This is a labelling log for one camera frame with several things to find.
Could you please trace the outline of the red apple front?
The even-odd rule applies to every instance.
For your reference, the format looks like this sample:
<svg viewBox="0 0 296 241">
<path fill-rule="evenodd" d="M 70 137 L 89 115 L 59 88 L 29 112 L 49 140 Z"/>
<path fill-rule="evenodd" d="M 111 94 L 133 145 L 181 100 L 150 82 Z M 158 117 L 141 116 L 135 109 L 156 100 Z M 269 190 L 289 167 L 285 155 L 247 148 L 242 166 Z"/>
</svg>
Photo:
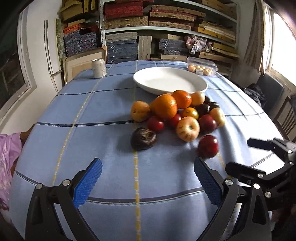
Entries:
<svg viewBox="0 0 296 241">
<path fill-rule="evenodd" d="M 203 159 L 210 159 L 219 152 L 219 144 L 216 137 L 212 135 L 203 136 L 198 144 L 198 155 Z"/>
</svg>

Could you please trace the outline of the dark red apple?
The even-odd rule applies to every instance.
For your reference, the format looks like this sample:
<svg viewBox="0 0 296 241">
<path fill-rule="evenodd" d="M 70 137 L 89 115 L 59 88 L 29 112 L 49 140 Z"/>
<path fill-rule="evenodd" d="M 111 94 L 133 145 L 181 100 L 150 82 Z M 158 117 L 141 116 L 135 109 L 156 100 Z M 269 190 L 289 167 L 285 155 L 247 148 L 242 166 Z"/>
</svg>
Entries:
<svg viewBox="0 0 296 241">
<path fill-rule="evenodd" d="M 212 133 L 217 128 L 217 123 L 209 114 L 201 116 L 198 120 L 202 133 Z"/>
</svg>

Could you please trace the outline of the dark plum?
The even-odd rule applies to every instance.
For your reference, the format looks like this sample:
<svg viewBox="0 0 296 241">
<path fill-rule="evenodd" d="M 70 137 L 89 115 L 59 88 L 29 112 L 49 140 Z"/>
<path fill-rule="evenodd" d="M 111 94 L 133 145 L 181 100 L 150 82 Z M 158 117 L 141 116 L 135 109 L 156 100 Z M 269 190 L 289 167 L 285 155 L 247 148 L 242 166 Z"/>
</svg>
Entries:
<svg viewBox="0 0 296 241">
<path fill-rule="evenodd" d="M 196 107 L 197 113 L 199 115 L 199 118 L 202 116 L 209 114 L 210 112 L 210 105 L 209 104 L 200 104 L 199 106 Z"/>
</svg>

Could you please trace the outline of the yellow-orange pear fruit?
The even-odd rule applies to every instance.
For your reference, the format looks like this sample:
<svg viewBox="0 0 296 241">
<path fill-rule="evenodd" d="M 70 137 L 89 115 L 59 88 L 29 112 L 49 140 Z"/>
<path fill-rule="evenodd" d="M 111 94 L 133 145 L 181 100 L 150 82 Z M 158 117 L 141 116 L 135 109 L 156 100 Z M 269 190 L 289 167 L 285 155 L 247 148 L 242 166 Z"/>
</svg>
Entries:
<svg viewBox="0 0 296 241">
<path fill-rule="evenodd" d="M 130 115 L 131 118 L 136 122 L 148 120 L 151 116 L 149 104 L 143 101 L 134 102 L 130 110 Z"/>
</svg>

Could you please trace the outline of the wooden chair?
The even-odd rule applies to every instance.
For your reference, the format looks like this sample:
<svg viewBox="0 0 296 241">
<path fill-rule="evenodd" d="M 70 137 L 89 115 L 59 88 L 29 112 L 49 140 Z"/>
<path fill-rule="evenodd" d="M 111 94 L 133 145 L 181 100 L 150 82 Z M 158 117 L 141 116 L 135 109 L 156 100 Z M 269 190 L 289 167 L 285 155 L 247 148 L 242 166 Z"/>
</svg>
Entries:
<svg viewBox="0 0 296 241">
<path fill-rule="evenodd" d="M 295 143 L 295 94 L 291 97 L 286 97 L 274 118 L 274 123 L 283 138 Z"/>
</svg>

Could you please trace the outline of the dark purple passion fruit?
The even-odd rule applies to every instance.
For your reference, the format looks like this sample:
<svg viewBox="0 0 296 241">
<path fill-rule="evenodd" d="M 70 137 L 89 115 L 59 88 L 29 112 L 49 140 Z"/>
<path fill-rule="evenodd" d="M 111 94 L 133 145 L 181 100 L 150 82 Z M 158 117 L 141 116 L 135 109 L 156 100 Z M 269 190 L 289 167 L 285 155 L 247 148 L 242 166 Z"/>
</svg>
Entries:
<svg viewBox="0 0 296 241">
<path fill-rule="evenodd" d="M 150 149 L 157 142 L 155 132 L 147 128 L 137 128 L 130 139 L 130 144 L 135 151 L 143 151 Z"/>
</svg>

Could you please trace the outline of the small yellow-orange tomato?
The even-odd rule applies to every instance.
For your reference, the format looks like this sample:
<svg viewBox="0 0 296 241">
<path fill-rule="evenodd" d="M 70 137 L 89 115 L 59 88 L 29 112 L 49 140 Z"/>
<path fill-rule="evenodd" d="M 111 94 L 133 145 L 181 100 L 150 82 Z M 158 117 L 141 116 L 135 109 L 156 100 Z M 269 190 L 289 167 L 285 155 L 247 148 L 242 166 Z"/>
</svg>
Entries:
<svg viewBox="0 0 296 241">
<path fill-rule="evenodd" d="M 185 118 L 189 116 L 195 118 L 196 120 L 199 118 L 199 114 L 195 108 L 183 109 L 183 111 L 181 112 L 181 118 Z"/>
</svg>

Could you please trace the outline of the large orange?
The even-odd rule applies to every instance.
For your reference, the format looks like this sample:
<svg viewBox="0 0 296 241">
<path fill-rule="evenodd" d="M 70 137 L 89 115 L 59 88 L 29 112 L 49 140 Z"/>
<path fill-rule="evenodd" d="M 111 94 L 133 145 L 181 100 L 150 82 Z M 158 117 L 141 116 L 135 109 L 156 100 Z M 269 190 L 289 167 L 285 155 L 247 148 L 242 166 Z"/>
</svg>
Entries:
<svg viewBox="0 0 296 241">
<path fill-rule="evenodd" d="M 171 94 L 158 96 L 149 107 L 151 112 L 163 121 L 172 119 L 178 112 L 177 102 Z"/>
</svg>

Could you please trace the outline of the metal storage shelf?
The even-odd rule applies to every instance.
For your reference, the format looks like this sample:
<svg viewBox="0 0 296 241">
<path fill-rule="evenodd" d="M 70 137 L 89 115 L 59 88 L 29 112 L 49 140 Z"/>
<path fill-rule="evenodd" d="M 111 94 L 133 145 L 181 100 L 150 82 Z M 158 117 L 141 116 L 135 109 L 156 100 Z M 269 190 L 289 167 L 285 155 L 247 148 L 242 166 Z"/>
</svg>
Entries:
<svg viewBox="0 0 296 241">
<path fill-rule="evenodd" d="M 192 56 L 214 62 L 230 77 L 239 61 L 239 15 L 233 1 L 99 1 L 98 10 L 100 39 L 111 63 Z M 211 50 L 189 54 L 187 35 L 206 38 Z"/>
</svg>

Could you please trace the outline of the yellow-red apple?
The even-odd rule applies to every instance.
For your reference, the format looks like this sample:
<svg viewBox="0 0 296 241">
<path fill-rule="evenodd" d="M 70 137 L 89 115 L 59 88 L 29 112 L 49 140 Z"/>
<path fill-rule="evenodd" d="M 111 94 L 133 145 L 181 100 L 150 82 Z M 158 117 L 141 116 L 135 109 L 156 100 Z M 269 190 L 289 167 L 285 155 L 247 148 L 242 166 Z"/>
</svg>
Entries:
<svg viewBox="0 0 296 241">
<path fill-rule="evenodd" d="M 176 133 L 181 140 L 192 142 L 200 133 L 200 125 L 195 118 L 186 116 L 178 122 Z"/>
</svg>

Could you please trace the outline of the clear plastic fruit box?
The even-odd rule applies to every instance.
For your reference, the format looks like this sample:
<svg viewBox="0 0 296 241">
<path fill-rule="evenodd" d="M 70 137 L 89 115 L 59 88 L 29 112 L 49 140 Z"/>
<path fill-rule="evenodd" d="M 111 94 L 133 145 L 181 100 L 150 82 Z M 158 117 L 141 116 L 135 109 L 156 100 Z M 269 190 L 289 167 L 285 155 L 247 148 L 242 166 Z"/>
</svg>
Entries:
<svg viewBox="0 0 296 241">
<path fill-rule="evenodd" d="M 187 69 L 202 76 L 215 76 L 218 71 L 218 67 L 214 62 L 196 57 L 187 58 Z"/>
</svg>

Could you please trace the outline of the pale peach apple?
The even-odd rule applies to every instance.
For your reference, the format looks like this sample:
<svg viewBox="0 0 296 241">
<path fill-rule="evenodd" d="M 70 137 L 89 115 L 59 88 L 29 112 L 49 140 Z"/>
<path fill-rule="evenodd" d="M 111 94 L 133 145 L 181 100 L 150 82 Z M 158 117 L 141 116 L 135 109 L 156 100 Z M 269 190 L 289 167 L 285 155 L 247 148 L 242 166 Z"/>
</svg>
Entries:
<svg viewBox="0 0 296 241">
<path fill-rule="evenodd" d="M 205 94 L 200 91 L 196 91 L 191 94 L 192 98 L 192 106 L 199 106 L 204 103 L 205 101 Z"/>
</svg>

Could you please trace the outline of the red tomato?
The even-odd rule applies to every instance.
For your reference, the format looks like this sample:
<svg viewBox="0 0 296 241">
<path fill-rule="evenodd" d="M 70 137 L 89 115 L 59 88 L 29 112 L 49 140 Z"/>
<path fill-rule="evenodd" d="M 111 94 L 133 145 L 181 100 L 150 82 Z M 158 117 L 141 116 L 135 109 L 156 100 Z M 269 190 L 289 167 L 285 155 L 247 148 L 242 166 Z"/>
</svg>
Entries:
<svg viewBox="0 0 296 241">
<path fill-rule="evenodd" d="M 160 121 L 155 116 L 151 117 L 147 122 L 147 128 L 150 131 L 153 131 L 155 133 L 159 133 L 164 129 L 164 123 Z"/>
<path fill-rule="evenodd" d="M 182 118 L 181 118 L 180 114 L 177 113 L 173 118 L 169 119 L 166 123 L 168 124 L 168 126 L 170 128 L 175 129 L 181 119 Z"/>
</svg>

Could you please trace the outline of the pink cloth bundle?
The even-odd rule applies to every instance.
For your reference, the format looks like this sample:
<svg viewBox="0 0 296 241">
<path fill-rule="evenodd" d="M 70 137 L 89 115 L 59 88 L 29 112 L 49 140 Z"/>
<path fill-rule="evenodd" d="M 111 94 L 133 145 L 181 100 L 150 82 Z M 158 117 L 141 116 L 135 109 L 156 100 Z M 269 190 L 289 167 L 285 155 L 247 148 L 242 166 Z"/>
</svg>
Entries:
<svg viewBox="0 0 296 241">
<path fill-rule="evenodd" d="M 209 52 L 212 47 L 212 42 L 206 38 L 198 37 L 196 35 L 187 35 L 184 37 L 186 47 L 189 50 L 189 54 L 195 55 L 200 51 Z"/>
</svg>

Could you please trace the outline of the yellow pear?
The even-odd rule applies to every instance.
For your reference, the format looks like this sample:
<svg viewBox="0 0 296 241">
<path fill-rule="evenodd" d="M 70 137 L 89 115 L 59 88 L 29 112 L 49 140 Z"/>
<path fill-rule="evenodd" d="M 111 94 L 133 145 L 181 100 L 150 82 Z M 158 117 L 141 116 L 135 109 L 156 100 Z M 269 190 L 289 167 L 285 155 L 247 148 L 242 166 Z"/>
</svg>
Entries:
<svg viewBox="0 0 296 241">
<path fill-rule="evenodd" d="M 209 114 L 215 120 L 218 128 L 225 125 L 226 116 L 221 108 L 213 108 Z"/>
</svg>

